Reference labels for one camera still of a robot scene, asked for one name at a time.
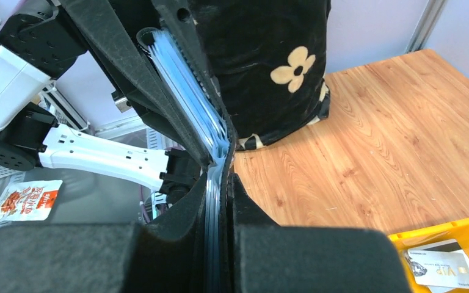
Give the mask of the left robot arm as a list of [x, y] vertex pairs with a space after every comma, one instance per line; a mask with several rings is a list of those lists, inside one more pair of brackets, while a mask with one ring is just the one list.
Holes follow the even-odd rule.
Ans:
[[[189, 1], [21, 1], [0, 24], [0, 165], [70, 168], [186, 195], [206, 176], [225, 198], [231, 131]], [[129, 150], [92, 139], [33, 103], [90, 54], [142, 121], [185, 148]]]

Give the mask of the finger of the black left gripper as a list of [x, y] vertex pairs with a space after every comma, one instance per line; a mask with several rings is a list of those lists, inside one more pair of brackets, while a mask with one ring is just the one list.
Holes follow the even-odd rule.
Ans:
[[125, 79], [135, 90], [126, 95], [149, 127], [182, 144], [193, 159], [207, 166], [211, 157], [183, 108], [171, 97], [156, 70], [134, 45], [109, 1], [62, 1], [114, 81]]
[[162, 0], [153, 1], [152, 4], [162, 18], [161, 25], [169, 30], [189, 68], [216, 111], [224, 133], [231, 134], [233, 125], [223, 104], [218, 80], [212, 73], [208, 58], [203, 50], [189, 2]]

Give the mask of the black leather card holder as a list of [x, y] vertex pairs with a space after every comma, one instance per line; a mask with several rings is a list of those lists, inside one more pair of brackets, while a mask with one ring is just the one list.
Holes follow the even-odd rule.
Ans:
[[227, 162], [231, 156], [228, 128], [221, 116], [220, 91], [203, 48], [192, 48], [169, 28], [146, 27], [137, 41], [151, 60], [170, 96], [182, 108], [207, 152], [205, 184], [205, 290], [226, 292], [223, 212]]

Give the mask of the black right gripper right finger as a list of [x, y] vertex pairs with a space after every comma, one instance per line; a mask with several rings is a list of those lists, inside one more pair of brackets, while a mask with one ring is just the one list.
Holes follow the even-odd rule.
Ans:
[[227, 187], [233, 292], [410, 292], [392, 242], [367, 228], [281, 226]]

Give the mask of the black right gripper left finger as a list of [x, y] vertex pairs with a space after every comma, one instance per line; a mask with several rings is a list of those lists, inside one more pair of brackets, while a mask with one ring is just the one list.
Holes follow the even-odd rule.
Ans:
[[0, 292], [204, 292], [205, 183], [148, 225], [0, 228]]

